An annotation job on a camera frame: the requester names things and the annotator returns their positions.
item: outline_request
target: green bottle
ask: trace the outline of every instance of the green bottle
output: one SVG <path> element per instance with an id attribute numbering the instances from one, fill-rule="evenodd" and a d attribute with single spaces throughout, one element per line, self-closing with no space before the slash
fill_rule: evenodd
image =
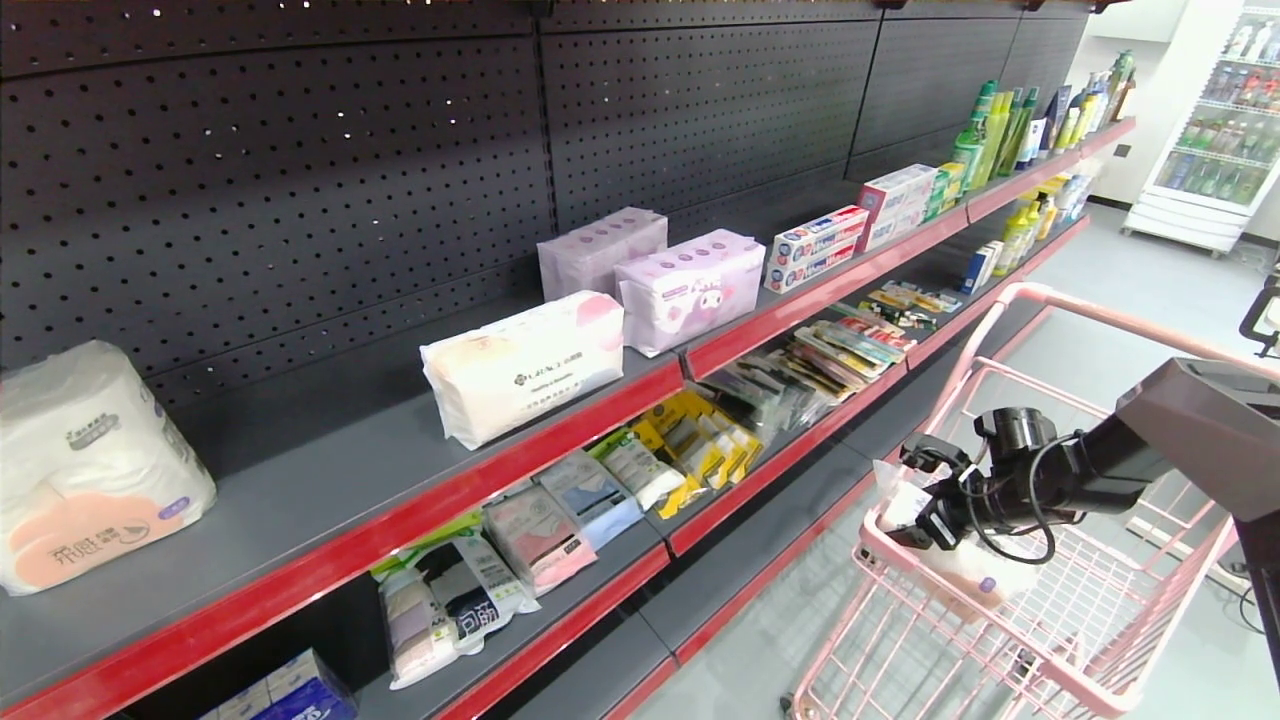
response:
<path id="1" fill-rule="evenodd" d="M 1210 170 L 1212 170 L 1213 163 L 1210 160 L 1196 160 L 1192 165 L 1192 170 L 1188 174 L 1189 179 L 1187 184 L 1183 186 L 1183 192 L 1192 192 L 1199 195 L 1201 186 L 1208 179 Z"/>
<path id="2" fill-rule="evenodd" d="M 1000 159 L 1005 156 L 1005 147 L 1009 146 L 1010 140 L 1014 137 L 1014 124 L 1018 120 L 1018 111 L 1023 109 L 1023 88 L 1015 87 L 1014 96 L 1009 101 L 1009 122 L 1005 123 L 1005 137 L 1000 138 L 1000 147 L 996 149 L 996 168 L 992 173 L 998 172 Z"/>
<path id="3" fill-rule="evenodd" d="M 1240 156 L 1244 158 L 1245 160 L 1258 160 L 1262 163 L 1267 163 L 1270 161 L 1270 158 L 1266 156 L 1266 152 L 1268 152 L 1266 150 L 1266 142 L 1267 138 L 1274 140 L 1274 135 L 1276 131 L 1275 128 L 1267 126 L 1267 123 L 1258 123 L 1257 126 L 1254 126 L 1254 129 L 1257 129 L 1257 135 L 1260 137 L 1254 138 L 1252 142 L 1249 138 L 1245 138 Z"/>
<path id="4" fill-rule="evenodd" d="M 1199 190 L 1197 190 L 1197 192 L 1199 192 L 1201 195 L 1206 195 L 1208 197 L 1213 197 L 1217 193 L 1217 186 L 1221 182 L 1222 182 L 1222 165 L 1215 163 L 1213 172 L 1210 173 L 1208 178 L 1206 178 L 1204 182 L 1201 183 Z"/>
<path id="5" fill-rule="evenodd" d="M 1120 53 L 1116 61 L 1111 64 L 1111 85 L 1107 87 L 1107 97 L 1110 99 L 1106 115 L 1107 120 L 1115 115 L 1115 110 L 1120 105 L 1120 91 L 1129 82 L 1129 78 L 1133 77 L 1134 64 L 1133 50 Z"/>
<path id="6" fill-rule="evenodd" d="M 1240 184 L 1235 188 L 1235 196 L 1231 199 L 1234 202 L 1240 205 L 1252 205 L 1253 196 L 1258 192 L 1258 183 L 1261 181 L 1262 173 L 1248 173 L 1240 181 Z"/>
<path id="7" fill-rule="evenodd" d="M 1245 127 L 1244 140 L 1240 142 L 1240 146 L 1235 150 L 1234 155 L 1236 158 L 1252 158 L 1258 149 L 1258 141 L 1262 140 L 1260 135 L 1262 129 L 1262 123 L 1256 123 L 1252 131 Z"/>
<path id="8" fill-rule="evenodd" d="M 1183 131 L 1183 136 L 1178 138 L 1178 146 L 1179 147 L 1190 147 L 1192 143 L 1196 142 L 1196 138 L 1199 137 L 1199 133 L 1201 133 L 1201 129 L 1203 129 L 1203 126 L 1204 126 L 1204 123 L 1202 123 L 1199 120 L 1199 118 L 1196 118 L 1192 122 L 1187 123 L 1187 129 L 1184 129 Z"/>
<path id="9" fill-rule="evenodd" d="M 1235 192 L 1240 186 L 1240 176 L 1243 174 L 1243 172 L 1244 170 L 1242 170 L 1240 168 L 1236 168 L 1234 173 L 1228 176 L 1226 179 L 1222 181 L 1222 184 L 1217 186 L 1217 192 L 1213 193 L 1213 197 L 1226 201 L 1230 201 L 1233 197 L 1235 197 Z"/>
<path id="10" fill-rule="evenodd" d="M 1222 132 L 1221 120 L 1215 120 L 1212 123 L 1206 123 L 1201 126 L 1201 132 L 1192 141 L 1192 147 L 1196 150 L 1208 150 L 1211 145 L 1217 142 L 1219 133 Z"/>
<path id="11" fill-rule="evenodd" d="M 1280 136 L 1274 135 L 1260 142 L 1253 151 L 1253 158 L 1249 159 L 1258 163 L 1270 163 L 1275 159 L 1277 150 L 1280 150 Z"/>
<path id="12" fill-rule="evenodd" d="M 951 151 L 952 163 L 964 163 L 964 176 L 960 178 L 960 195 L 969 192 L 973 186 L 974 174 L 978 172 L 978 161 L 982 159 L 982 149 L 987 142 L 987 115 L 991 114 L 991 105 L 996 99 L 996 81 L 988 79 L 978 92 L 978 100 L 973 105 L 973 114 L 969 115 L 969 127 L 957 137 Z"/>
<path id="13" fill-rule="evenodd" d="M 973 190 L 982 190 L 987 186 L 996 168 L 996 151 L 1005 137 L 1011 117 L 1012 92 L 997 92 L 991 104 L 991 114 L 987 115 L 986 131 L 987 141 L 982 146 L 982 155 L 978 156 L 978 172 L 973 176 Z"/>
<path id="14" fill-rule="evenodd" d="M 1027 97 L 1023 99 L 1023 106 L 1019 108 L 1018 113 L 1009 120 L 1009 137 L 1005 141 L 1005 146 L 1000 151 L 1000 159 L 996 163 L 996 173 L 1000 177 L 1009 177 L 1014 174 L 1014 164 L 1018 163 L 1018 151 L 1023 147 L 1023 142 L 1027 141 L 1027 129 L 1032 124 L 1032 117 L 1036 115 L 1037 105 L 1039 105 L 1039 88 L 1033 87 L 1027 91 Z"/>

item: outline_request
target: cartoon character print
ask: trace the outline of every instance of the cartoon character print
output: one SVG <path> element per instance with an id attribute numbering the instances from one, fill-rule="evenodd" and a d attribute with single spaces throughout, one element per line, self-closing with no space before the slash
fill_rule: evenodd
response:
<path id="1" fill-rule="evenodd" d="M 681 336 L 692 337 L 716 327 L 723 316 L 721 307 L 728 302 L 732 293 L 733 288 L 713 287 L 703 291 L 685 319 Z"/>
<path id="2" fill-rule="evenodd" d="M 681 332 L 685 327 L 685 319 L 689 318 L 689 311 L 686 307 L 681 306 L 678 302 L 672 302 L 667 307 L 659 307 L 659 313 L 654 318 L 654 328 L 664 336 L 673 336 Z"/>

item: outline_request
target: refrigerator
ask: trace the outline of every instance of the refrigerator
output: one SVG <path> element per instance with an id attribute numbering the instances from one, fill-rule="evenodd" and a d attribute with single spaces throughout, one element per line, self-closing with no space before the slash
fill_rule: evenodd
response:
<path id="1" fill-rule="evenodd" d="M 1280 1 L 1254 3 L 1222 38 L 1199 99 L 1169 138 L 1121 232 L 1176 240 L 1219 258 L 1231 250 L 1275 184 Z"/>

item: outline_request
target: black cable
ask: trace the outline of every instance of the black cable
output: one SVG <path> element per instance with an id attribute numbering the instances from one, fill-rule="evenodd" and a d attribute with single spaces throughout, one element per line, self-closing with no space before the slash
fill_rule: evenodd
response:
<path id="1" fill-rule="evenodd" d="M 1089 516 L 1088 512 L 1080 512 L 1075 518 L 1073 518 L 1071 520 L 1062 520 L 1061 523 L 1050 523 L 1048 527 L 1051 527 L 1051 528 L 1061 528 L 1064 525 L 1079 525 L 1088 516 Z M 1025 528 L 1021 528 L 1021 529 L 1018 529 L 1018 530 L 1014 530 L 1014 532 L 1006 533 L 1006 534 L 1009 537 L 1011 537 L 1011 538 L 1020 538 L 1023 536 L 1029 536 L 1029 534 L 1034 533 L 1038 529 L 1039 529 L 1039 525 L 1028 525 Z"/>
<path id="2" fill-rule="evenodd" d="M 1005 560 L 1012 560 L 1014 562 L 1021 562 L 1023 565 L 1044 565 L 1048 561 L 1053 560 L 1053 556 L 1057 555 L 1057 538 L 1053 537 L 1053 530 L 1051 529 L 1048 520 L 1044 518 L 1044 512 L 1041 510 L 1039 498 L 1036 497 L 1036 470 L 1039 469 L 1041 460 L 1044 459 L 1046 452 L 1060 445 L 1073 441 L 1079 436 L 1080 433 L 1076 432 L 1070 436 L 1064 436 L 1046 443 L 1043 447 L 1036 451 L 1036 456 L 1032 457 L 1030 468 L 1027 469 L 1027 475 L 1029 478 L 1027 487 L 1027 503 L 1030 506 L 1032 515 L 1036 518 L 1036 525 L 1033 529 L 1044 533 L 1044 555 L 1039 557 L 1020 557 L 1018 555 L 1006 552 L 1002 547 L 996 544 L 996 542 L 992 541 L 989 536 L 987 536 L 987 530 L 983 529 L 982 523 L 978 521 L 978 512 L 973 505 L 975 497 L 984 497 L 984 496 L 977 496 L 969 492 L 963 493 L 965 496 L 965 505 L 969 509 L 969 519 L 973 521 L 973 527 L 978 532 L 978 538 L 980 538 L 983 544 L 991 548 L 992 552 L 1004 557 Z"/>
<path id="3" fill-rule="evenodd" d="M 966 496 L 966 497 L 972 497 L 974 500 L 986 500 L 986 498 L 991 497 L 992 495 L 995 495 L 996 491 L 998 491 L 1001 487 L 1004 487 L 1004 484 L 1005 484 L 1004 482 L 1001 482 L 998 486 L 987 487 L 991 483 L 991 478 L 979 474 L 978 477 L 982 478 L 982 484 L 983 484 L 983 487 L 986 489 L 982 489 L 979 492 L 969 492 L 969 488 L 965 487 L 965 483 L 969 480 L 970 475 L 973 475 L 973 474 L 977 473 L 977 470 L 978 470 L 978 466 L 974 465 L 974 464 L 970 464 L 969 468 L 964 473 L 960 473 L 960 478 L 956 479 L 956 487 L 960 488 L 960 495 Z"/>
<path id="4" fill-rule="evenodd" d="M 1249 594 L 1252 592 L 1253 592 L 1253 585 L 1249 585 L 1249 588 L 1240 594 L 1240 603 L 1236 606 L 1236 609 L 1240 611 L 1240 620 L 1245 625 L 1248 625 L 1251 630 L 1253 630 L 1254 633 L 1257 633 L 1260 635 L 1265 635 L 1265 634 L 1267 634 L 1267 632 L 1263 630 L 1262 628 L 1254 625 L 1253 620 L 1249 620 L 1249 616 L 1244 614 L 1244 606 L 1245 606 L 1245 603 L 1252 605 L 1253 607 L 1258 606 L 1258 603 L 1256 603 L 1256 602 L 1249 602 Z"/>

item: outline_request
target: yellow bottle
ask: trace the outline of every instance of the yellow bottle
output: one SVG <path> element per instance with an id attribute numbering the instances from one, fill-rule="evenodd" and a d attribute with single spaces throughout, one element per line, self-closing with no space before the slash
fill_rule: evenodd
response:
<path id="1" fill-rule="evenodd" d="M 1098 97 L 1097 95 L 1091 95 L 1084 100 L 1084 105 L 1080 106 L 1080 119 L 1075 123 L 1075 132 L 1071 133 L 1071 145 L 1075 147 L 1084 140 L 1084 136 L 1089 132 L 1089 123 L 1093 122 L 1093 114 L 1098 111 Z"/>
<path id="2" fill-rule="evenodd" d="M 1018 256 L 1019 238 L 1027 234 L 1027 229 L 1030 227 L 1027 223 L 1027 208 L 1018 210 L 1005 223 L 1005 234 L 1000 238 L 1005 246 L 1000 251 L 1000 258 L 996 259 L 996 268 L 991 270 L 991 274 L 997 278 L 1007 275 L 1009 269 L 1014 266 L 1014 259 Z"/>
<path id="3" fill-rule="evenodd" d="M 1053 204 L 1053 196 L 1044 193 L 1044 219 L 1041 222 L 1041 232 L 1036 236 L 1037 241 L 1046 240 L 1050 231 L 1053 229 L 1053 220 L 1057 219 L 1057 205 Z"/>
<path id="4" fill-rule="evenodd" d="M 1053 154 L 1061 155 L 1071 146 L 1071 137 L 1075 136 L 1075 127 L 1080 122 L 1080 108 L 1068 108 L 1066 118 L 1062 120 L 1062 129 L 1053 141 Z"/>
<path id="5" fill-rule="evenodd" d="M 970 188 L 986 187 L 991 179 L 991 170 L 996 167 L 996 156 L 1000 152 L 1000 143 L 1005 137 L 1005 128 L 1009 127 L 1009 110 L 1014 102 L 1014 94 L 1000 92 L 991 104 L 991 115 L 987 117 L 987 143 L 982 149 L 978 159 L 978 169 L 973 174 Z"/>
<path id="6" fill-rule="evenodd" d="M 1039 229 L 1039 204 L 1032 202 L 1027 206 L 1027 227 L 1023 228 L 1021 234 L 1018 236 L 1018 255 L 1014 255 L 1014 265 L 1021 264 L 1023 259 L 1032 250 L 1032 243 L 1036 242 L 1036 232 Z"/>

